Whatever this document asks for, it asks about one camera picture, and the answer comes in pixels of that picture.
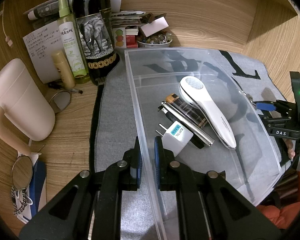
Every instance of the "transparent plastic box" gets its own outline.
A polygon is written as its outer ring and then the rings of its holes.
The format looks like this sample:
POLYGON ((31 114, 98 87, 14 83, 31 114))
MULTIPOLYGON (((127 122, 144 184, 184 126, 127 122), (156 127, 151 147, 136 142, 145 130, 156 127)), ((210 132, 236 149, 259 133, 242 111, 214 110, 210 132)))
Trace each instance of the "transparent plastic box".
POLYGON ((270 193, 281 172, 274 147, 251 103, 207 50, 131 49, 125 51, 125 61, 143 169, 160 239, 178 239, 178 214, 175 193, 159 191, 156 180, 155 130, 160 130, 159 123, 172 125, 158 107, 171 93, 179 95, 178 84, 184 76, 195 76, 204 83, 229 121, 237 149, 227 149, 207 124, 204 130, 215 139, 214 144, 198 149, 189 142, 175 159, 194 171, 226 171, 226 180, 254 205, 270 193))

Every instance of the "finger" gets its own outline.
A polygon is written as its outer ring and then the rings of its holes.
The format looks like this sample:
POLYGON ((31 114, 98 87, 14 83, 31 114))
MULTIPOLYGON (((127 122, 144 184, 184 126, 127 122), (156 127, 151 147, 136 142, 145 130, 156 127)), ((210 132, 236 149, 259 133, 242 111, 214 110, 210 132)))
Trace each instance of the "finger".
POLYGON ((293 148, 293 142, 290 139, 283 139, 288 149, 293 148))
POLYGON ((288 156, 290 159, 293 158, 295 155, 296 155, 296 153, 294 152, 294 150, 288 149, 288 156))

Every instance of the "cup handle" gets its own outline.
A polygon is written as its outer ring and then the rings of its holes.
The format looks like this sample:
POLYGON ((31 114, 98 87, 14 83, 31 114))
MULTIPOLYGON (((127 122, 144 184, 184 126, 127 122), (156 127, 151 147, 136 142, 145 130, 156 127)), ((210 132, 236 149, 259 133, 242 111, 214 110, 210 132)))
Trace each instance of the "cup handle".
POLYGON ((23 155, 31 154, 30 146, 3 125, 4 109, 0 106, 0 139, 23 155))

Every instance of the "metal screw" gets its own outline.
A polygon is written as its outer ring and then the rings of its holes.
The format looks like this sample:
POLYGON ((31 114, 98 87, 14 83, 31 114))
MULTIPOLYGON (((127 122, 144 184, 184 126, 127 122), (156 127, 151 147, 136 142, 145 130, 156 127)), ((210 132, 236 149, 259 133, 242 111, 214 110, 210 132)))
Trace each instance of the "metal screw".
POLYGON ((170 166, 171 166, 172 168, 177 168, 177 167, 180 166, 180 162, 172 161, 172 162, 170 162, 170 166))
POLYGON ((246 94, 246 97, 251 103, 253 102, 253 97, 250 94, 246 94))
POLYGON ((117 165, 121 168, 127 166, 127 164, 128 163, 126 161, 118 161, 118 163, 117 163, 117 165))
POLYGON ((80 177, 81 177, 81 178, 86 178, 86 177, 89 176, 89 174, 90 174, 89 171, 84 170, 84 171, 81 171, 81 172, 80 172, 80 177))
POLYGON ((215 179, 218 177, 218 173, 216 171, 208 171, 208 176, 212 179, 215 179))

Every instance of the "bottle cap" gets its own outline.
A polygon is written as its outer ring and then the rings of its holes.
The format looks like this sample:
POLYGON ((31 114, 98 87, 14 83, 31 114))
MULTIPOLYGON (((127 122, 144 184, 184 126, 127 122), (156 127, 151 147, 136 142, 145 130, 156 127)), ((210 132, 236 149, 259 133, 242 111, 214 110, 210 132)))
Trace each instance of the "bottle cap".
POLYGON ((58 0, 58 4, 59 4, 59 16, 60 17, 70 14, 68 0, 58 0))
POLYGON ((68 64, 65 54, 63 54, 63 51, 61 49, 52 52, 51 57, 55 65, 63 64, 64 62, 68 64))

